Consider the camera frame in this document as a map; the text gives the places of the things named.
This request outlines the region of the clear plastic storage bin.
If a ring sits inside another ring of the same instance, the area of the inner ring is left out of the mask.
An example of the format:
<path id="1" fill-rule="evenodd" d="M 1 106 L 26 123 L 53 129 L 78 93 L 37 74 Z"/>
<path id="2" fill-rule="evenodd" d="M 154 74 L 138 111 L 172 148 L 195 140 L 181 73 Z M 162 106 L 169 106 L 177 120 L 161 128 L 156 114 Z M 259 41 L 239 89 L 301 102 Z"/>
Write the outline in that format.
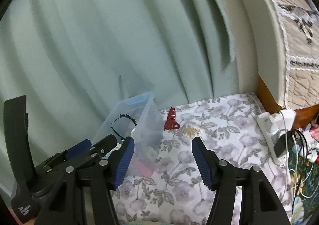
<path id="1" fill-rule="evenodd" d="M 164 119 L 154 102 L 154 94 L 146 92 L 118 102 L 94 135 L 92 143 L 112 134 L 120 147 L 125 138 L 132 137 L 135 150 L 128 174 L 149 178 L 156 169 L 163 129 Z"/>

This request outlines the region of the black power adapter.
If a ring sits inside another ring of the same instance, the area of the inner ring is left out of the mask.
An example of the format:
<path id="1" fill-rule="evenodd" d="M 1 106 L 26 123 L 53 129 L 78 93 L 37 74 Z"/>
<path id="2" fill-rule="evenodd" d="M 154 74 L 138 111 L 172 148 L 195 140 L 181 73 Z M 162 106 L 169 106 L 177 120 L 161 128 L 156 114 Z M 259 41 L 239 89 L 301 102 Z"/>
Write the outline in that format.
<path id="1" fill-rule="evenodd" d="M 294 146 L 293 135 L 293 131 L 287 131 L 279 137 L 274 146 L 274 152 L 277 158 L 280 158 L 286 153 L 286 148 L 288 151 L 292 149 Z"/>

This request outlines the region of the white power strip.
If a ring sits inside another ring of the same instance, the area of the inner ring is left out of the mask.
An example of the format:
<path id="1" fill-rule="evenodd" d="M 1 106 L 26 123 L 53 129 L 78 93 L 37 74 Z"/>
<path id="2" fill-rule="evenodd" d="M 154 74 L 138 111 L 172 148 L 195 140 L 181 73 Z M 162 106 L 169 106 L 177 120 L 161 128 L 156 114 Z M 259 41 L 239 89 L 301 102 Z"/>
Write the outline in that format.
<path id="1" fill-rule="evenodd" d="M 274 164 L 281 168 L 284 167 L 287 160 L 286 155 L 284 154 L 283 157 L 277 157 L 274 150 L 274 146 L 279 135 L 279 128 L 276 124 L 276 120 L 271 116 L 269 112 L 264 112 L 257 116 L 257 123 L 266 140 Z"/>

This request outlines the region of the floral white blanket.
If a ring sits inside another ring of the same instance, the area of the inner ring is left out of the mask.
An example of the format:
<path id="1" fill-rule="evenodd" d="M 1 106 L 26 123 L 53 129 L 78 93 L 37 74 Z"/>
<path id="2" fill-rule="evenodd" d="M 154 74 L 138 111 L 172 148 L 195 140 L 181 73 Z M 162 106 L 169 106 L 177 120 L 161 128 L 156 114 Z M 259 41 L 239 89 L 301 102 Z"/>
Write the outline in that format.
<path id="1" fill-rule="evenodd" d="M 288 179 L 257 124 L 258 98 L 240 94 L 165 110 L 152 176 L 114 193 L 120 224 L 289 224 Z"/>

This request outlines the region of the red hair claw clip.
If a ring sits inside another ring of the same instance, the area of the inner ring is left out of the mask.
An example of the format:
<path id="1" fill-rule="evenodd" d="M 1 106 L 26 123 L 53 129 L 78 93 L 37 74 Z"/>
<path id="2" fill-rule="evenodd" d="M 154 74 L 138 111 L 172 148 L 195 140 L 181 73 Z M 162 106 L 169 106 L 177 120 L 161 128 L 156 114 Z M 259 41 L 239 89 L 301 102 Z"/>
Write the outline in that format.
<path id="1" fill-rule="evenodd" d="M 175 108 L 170 108 L 166 122 L 164 124 L 164 130 L 178 130 L 179 128 L 180 124 L 176 121 L 176 110 Z"/>

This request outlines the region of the cotton swab bundle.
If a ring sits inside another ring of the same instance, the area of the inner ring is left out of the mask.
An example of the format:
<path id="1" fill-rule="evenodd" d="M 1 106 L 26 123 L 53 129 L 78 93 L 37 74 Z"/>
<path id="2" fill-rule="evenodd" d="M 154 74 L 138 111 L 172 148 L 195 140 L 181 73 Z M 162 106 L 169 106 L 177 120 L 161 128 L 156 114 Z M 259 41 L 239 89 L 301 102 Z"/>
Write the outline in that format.
<path id="1" fill-rule="evenodd" d="M 183 135 L 189 138 L 199 137 L 204 133 L 204 130 L 198 126 L 186 125 L 183 131 Z"/>

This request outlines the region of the green curtain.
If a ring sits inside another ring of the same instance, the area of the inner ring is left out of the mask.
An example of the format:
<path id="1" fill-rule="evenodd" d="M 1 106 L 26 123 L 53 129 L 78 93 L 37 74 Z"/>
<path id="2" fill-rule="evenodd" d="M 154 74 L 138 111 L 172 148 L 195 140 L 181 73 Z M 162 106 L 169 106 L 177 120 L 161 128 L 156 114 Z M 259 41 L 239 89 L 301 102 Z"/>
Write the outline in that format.
<path id="1" fill-rule="evenodd" d="M 27 97 L 36 164 L 148 91 L 159 109 L 239 92 L 216 0 L 13 0 L 1 19 L 1 101 Z"/>

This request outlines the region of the white bed headboard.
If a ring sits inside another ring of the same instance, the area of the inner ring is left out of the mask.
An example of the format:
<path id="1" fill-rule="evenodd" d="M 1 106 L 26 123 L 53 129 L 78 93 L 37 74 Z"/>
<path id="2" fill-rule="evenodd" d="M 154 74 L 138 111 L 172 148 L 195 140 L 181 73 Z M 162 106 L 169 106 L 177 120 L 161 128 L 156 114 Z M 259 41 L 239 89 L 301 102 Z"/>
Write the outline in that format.
<path id="1" fill-rule="evenodd" d="M 284 105 L 286 54 L 283 32 L 271 0 L 216 0 L 237 62 L 239 90 L 256 92 L 260 76 Z"/>

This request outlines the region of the beige quilted bedspread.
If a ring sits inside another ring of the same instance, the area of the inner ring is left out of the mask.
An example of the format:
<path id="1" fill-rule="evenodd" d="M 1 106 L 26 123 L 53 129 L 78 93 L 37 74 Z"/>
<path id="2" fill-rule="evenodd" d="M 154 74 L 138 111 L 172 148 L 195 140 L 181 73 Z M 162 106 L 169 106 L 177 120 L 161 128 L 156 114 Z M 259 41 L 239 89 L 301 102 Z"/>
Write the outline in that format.
<path id="1" fill-rule="evenodd" d="M 284 106 L 318 104 L 318 10 L 311 0 L 271 0 L 286 54 Z"/>

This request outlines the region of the orange wooden bed frame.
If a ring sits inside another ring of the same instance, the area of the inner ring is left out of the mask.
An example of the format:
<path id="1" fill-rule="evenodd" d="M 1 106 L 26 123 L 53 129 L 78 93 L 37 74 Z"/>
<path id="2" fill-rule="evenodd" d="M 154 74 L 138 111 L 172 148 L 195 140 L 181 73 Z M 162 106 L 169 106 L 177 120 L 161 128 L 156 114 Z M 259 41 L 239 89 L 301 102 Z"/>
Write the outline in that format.
<path id="1" fill-rule="evenodd" d="M 277 104 L 275 98 L 266 86 L 263 79 L 258 77 L 258 85 L 256 95 L 264 109 L 270 114 L 277 113 L 279 110 L 286 109 L 285 105 Z M 304 128 L 318 116 L 318 105 L 308 108 L 296 109 L 296 117 L 293 128 Z"/>

